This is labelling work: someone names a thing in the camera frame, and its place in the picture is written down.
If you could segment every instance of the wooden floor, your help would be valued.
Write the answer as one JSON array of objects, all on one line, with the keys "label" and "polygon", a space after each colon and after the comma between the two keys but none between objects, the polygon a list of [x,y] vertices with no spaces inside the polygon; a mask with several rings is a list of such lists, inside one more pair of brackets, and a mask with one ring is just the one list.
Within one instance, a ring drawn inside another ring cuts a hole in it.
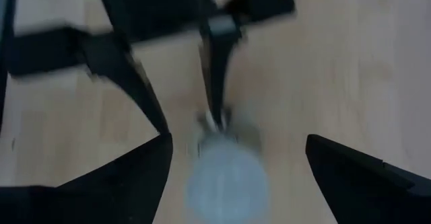
[{"label": "wooden floor", "polygon": [[[308,134],[431,178],[431,0],[296,3],[295,16],[249,28],[232,58],[226,97],[260,128],[271,184],[268,223],[335,223],[306,160]],[[91,30],[108,25],[99,0],[20,0],[18,9],[19,30],[57,19]],[[187,146],[196,113],[207,107],[199,40],[190,33],[134,48],[174,137],[154,223],[187,222]],[[84,70],[8,84],[1,185],[56,186],[156,135],[120,90]]]}]

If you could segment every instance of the light wood floor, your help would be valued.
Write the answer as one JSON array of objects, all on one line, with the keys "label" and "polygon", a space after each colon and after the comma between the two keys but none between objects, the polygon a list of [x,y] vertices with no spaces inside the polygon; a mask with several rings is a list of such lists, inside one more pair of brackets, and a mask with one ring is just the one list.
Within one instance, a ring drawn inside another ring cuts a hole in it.
[{"label": "light wood floor", "polygon": [[[294,17],[249,28],[232,58],[226,95],[261,130],[268,223],[334,223],[306,160],[308,134],[431,177],[431,0],[296,3]],[[108,25],[100,0],[20,0],[18,9],[19,30],[58,19],[91,30]],[[196,113],[207,107],[199,40],[190,33],[134,48],[174,137],[155,223],[186,223],[187,145]],[[8,84],[1,185],[56,186],[156,135],[121,91],[83,70]]]}]

